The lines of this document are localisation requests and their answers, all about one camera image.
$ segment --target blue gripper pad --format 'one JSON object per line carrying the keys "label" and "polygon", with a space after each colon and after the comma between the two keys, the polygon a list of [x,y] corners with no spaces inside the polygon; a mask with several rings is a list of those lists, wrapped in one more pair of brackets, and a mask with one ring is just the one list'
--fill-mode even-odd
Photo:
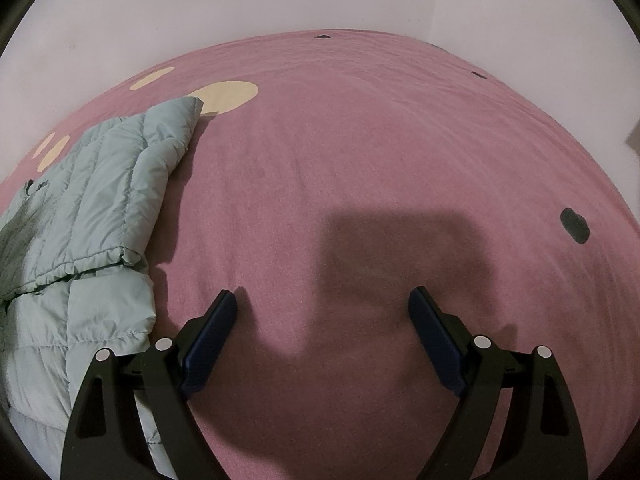
{"label": "blue gripper pad", "polygon": [[202,327],[190,338],[191,344],[181,362],[182,381],[178,389],[186,399],[204,388],[237,316],[236,297],[223,290],[204,316],[188,322],[197,322]]}
{"label": "blue gripper pad", "polygon": [[463,375],[464,356],[420,288],[414,288],[409,295],[409,318],[440,382],[460,397],[467,387]]}

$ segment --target pink bed sheet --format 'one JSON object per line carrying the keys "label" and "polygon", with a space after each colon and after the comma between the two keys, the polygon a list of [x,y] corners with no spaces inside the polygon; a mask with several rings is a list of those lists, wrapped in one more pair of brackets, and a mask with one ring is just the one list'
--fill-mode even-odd
{"label": "pink bed sheet", "polygon": [[[640,230],[578,142],[437,47],[349,30],[181,56],[56,136],[68,150],[105,118],[226,80],[258,93],[200,120],[147,255],[158,335],[221,288],[238,295],[238,322],[191,401],[229,476],[415,478],[456,405],[407,316],[425,285],[503,348],[555,352],[595,478],[640,416]],[[37,165],[24,159],[0,205]],[[562,227],[565,207],[586,218],[587,243]]]}

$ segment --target cream polka dot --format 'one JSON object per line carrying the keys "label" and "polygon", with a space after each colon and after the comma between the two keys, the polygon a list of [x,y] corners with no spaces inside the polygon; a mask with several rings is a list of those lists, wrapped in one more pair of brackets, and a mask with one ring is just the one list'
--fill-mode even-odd
{"label": "cream polka dot", "polygon": [[51,163],[58,158],[58,155],[65,149],[66,144],[69,142],[69,136],[64,136],[58,142],[55,143],[45,156],[42,157],[40,164],[38,165],[38,173],[46,170]]}
{"label": "cream polka dot", "polygon": [[163,75],[168,74],[174,68],[175,66],[168,66],[166,68],[156,70],[155,72],[152,72],[149,75],[145,75],[140,81],[136,81],[135,83],[133,83],[133,85],[129,87],[129,90],[137,90],[139,88],[142,88],[143,86],[148,85],[149,83],[152,83],[156,79],[160,79]]}
{"label": "cream polka dot", "polygon": [[189,94],[204,102],[202,114],[223,114],[238,108],[258,95],[258,87],[247,81],[220,81]]}
{"label": "cream polka dot", "polygon": [[40,143],[40,146],[36,148],[36,151],[33,153],[33,155],[31,155],[31,158],[36,158],[38,155],[40,155],[42,153],[42,150],[44,150],[47,147],[47,145],[51,142],[51,139],[53,139],[55,135],[56,135],[55,132],[51,132],[47,136],[47,138]]}

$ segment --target mattress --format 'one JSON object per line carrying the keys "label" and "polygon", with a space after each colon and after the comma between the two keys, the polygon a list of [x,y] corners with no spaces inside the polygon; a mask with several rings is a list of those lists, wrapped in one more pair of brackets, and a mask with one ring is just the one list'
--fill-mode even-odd
{"label": "mattress", "polygon": [[430,44],[279,34],[89,102],[0,186],[0,207],[87,127],[187,94],[205,105],[146,252],[154,333],[236,292],[238,322],[190,401],[231,478],[415,478],[457,401],[408,319],[417,285],[502,348],[549,346],[590,478],[603,471],[640,416],[640,228],[567,131]]}

